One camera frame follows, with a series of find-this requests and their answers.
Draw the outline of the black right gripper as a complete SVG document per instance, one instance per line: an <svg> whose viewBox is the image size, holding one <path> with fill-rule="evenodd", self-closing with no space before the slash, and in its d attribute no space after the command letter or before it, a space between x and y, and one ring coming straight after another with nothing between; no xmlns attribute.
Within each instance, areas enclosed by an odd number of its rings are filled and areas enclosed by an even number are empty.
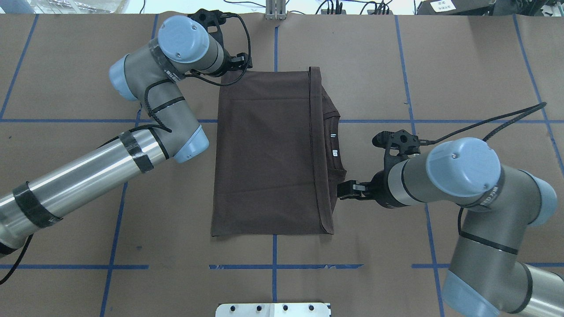
<svg viewBox="0 0 564 317"><path fill-rule="evenodd" d="M387 178L384 171L374 175L371 182L358 182L349 180L337 185L339 200L374 200L387 209L396 208L397 200L389 191Z"/></svg>

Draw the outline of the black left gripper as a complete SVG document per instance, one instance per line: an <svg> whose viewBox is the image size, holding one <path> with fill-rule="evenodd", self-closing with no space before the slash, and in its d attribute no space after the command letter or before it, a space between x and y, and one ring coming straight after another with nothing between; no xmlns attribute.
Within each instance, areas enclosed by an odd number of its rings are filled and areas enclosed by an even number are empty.
<svg viewBox="0 0 564 317"><path fill-rule="evenodd" d="M248 53L231 55L225 48L223 49L223 62L220 66L220 75L229 71L252 69L252 57Z"/></svg>

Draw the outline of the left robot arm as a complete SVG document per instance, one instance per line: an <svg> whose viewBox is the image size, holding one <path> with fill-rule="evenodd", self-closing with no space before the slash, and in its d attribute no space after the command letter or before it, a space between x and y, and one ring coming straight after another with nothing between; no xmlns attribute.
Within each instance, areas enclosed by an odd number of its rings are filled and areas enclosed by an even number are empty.
<svg viewBox="0 0 564 317"><path fill-rule="evenodd" d="M55 225L69 213L152 171L170 158L186 162L203 153L209 140L178 83L212 78L234 71L235 84L252 68L251 40L247 51L230 55L220 27L237 14L199 11L175 15L160 26L155 38L126 54L109 69L114 89L139 102L151 123L121 132L97 149L30 182L1 199L1 256L22 249L40 229Z"/></svg>

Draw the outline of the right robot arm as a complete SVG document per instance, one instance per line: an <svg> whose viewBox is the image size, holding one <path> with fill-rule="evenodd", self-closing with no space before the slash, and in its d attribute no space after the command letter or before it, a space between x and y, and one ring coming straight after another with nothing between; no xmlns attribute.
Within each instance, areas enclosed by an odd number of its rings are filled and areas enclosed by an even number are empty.
<svg viewBox="0 0 564 317"><path fill-rule="evenodd" d="M373 138L383 148L383 170L371 181L346 181L341 200L373 200L387 208L450 201L467 210L442 287L443 301L466 317L561 317L563 277L516 258L528 227L557 209L546 181L503 165L478 138L429 144L405 131Z"/></svg>

